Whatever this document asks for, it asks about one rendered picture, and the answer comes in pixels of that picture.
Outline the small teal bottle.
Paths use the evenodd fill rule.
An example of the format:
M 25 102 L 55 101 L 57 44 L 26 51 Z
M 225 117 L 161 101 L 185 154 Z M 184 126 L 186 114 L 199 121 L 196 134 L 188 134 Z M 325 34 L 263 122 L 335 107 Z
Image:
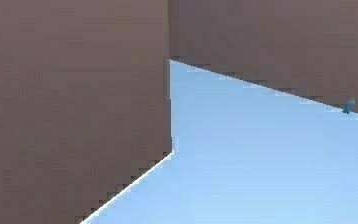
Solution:
M 352 110 L 352 108 L 354 107 L 355 105 L 355 99 L 354 98 L 351 98 L 343 107 L 343 110 L 342 112 L 343 113 L 346 113 L 346 114 L 349 114 Z

